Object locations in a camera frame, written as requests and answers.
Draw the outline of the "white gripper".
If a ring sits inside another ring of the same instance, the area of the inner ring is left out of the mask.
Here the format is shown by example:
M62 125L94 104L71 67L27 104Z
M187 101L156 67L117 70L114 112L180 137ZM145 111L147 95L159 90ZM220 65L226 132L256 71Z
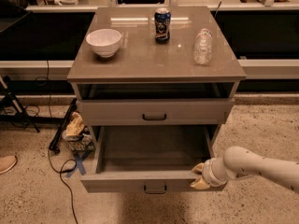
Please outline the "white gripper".
M212 158L205 163L198 163L192 168L192 171L201 174L199 178L191 183L193 189L209 189L219 187L227 183L228 177L223 158Z

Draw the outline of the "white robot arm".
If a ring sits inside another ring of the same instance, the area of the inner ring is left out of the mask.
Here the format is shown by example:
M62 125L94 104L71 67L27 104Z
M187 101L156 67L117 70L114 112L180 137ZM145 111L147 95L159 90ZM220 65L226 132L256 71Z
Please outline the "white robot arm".
M243 147L229 147L221 157L197 164L192 170L200 176L193 189L225 185L242 175L258 175L286 189L299 193L299 163L266 158Z

